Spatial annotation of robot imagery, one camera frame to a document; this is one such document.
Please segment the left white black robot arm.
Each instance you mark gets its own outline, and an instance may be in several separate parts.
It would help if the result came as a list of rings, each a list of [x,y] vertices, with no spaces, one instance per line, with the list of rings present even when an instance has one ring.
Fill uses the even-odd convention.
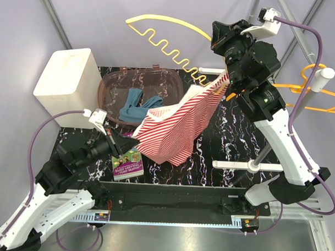
[[[108,205],[108,191],[99,181],[86,182],[77,195],[50,214],[46,210],[79,179],[87,166],[105,156],[119,157],[139,141],[108,130],[91,144],[76,148],[57,146],[57,153],[35,177],[27,197],[14,214],[0,226],[0,251],[38,251],[41,244],[72,219],[88,209]]]

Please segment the blue tank top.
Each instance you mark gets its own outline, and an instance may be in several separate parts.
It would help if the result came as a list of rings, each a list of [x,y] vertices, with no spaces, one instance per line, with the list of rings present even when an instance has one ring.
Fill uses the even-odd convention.
[[[119,120],[128,123],[141,123],[149,109],[163,106],[163,99],[160,96],[153,96],[140,105],[142,94],[143,91],[141,89],[129,89],[125,105],[119,110]]]

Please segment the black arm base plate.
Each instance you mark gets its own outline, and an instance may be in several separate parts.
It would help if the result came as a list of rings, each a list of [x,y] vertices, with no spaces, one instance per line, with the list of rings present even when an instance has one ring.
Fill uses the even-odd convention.
[[[112,223],[236,227],[235,217],[270,216],[267,202],[253,207],[243,188],[143,183],[101,183],[112,202]]]

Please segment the red white striped top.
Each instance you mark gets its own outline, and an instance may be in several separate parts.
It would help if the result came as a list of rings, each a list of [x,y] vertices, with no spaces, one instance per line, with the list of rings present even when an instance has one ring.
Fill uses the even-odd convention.
[[[223,72],[205,86],[190,85],[178,104],[148,110],[133,134],[137,150],[159,165],[181,165],[193,153],[194,140],[208,126],[228,86],[228,73]]]

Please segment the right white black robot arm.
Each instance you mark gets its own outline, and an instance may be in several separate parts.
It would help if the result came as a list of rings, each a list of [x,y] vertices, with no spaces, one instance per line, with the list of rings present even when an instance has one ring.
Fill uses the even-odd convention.
[[[247,215],[265,202],[304,201],[331,175],[310,157],[296,134],[282,96],[268,81],[281,66],[276,50],[256,37],[251,27],[245,20],[231,25],[214,21],[211,40],[211,50],[225,60],[239,107],[265,136],[283,168],[273,180],[250,187],[238,201]]]

